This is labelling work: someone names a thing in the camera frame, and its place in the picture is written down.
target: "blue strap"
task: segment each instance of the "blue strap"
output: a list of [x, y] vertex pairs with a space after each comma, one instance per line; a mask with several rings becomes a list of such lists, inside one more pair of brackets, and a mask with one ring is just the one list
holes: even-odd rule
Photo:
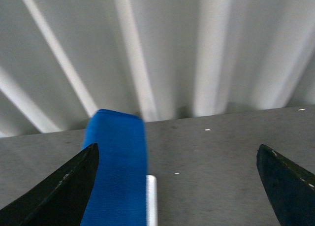
[[147, 154], [143, 122], [101, 109], [90, 120], [83, 148], [97, 143], [99, 164], [81, 226], [145, 226]]

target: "gray surface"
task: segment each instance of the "gray surface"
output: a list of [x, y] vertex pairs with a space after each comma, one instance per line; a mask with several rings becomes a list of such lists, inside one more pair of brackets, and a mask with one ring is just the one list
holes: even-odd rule
[[[304, 108], [147, 123], [159, 225], [278, 226], [256, 153], [264, 143], [315, 172], [315, 106]], [[83, 133], [0, 139], [0, 207], [78, 153]]]

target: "gray table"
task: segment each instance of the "gray table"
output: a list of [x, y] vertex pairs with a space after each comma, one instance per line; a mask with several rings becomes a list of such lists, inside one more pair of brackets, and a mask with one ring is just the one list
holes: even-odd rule
[[[256, 169], [257, 150], [267, 144], [315, 172], [314, 120], [315, 106], [305, 106], [147, 123], [159, 225], [278, 226]], [[83, 135], [1, 138], [0, 207], [77, 154]]]

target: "blue fabric strap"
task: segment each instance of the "blue fabric strap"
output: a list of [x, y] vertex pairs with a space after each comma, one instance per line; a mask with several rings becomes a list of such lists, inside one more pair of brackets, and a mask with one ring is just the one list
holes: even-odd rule
[[81, 226], [145, 226], [147, 154], [143, 122], [101, 109], [90, 120], [83, 148], [97, 143], [99, 164]]

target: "corrugated metal wall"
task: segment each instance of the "corrugated metal wall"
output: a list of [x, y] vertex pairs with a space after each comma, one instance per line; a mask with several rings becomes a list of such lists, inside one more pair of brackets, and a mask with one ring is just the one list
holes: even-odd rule
[[0, 136], [315, 103], [315, 0], [0, 0]]

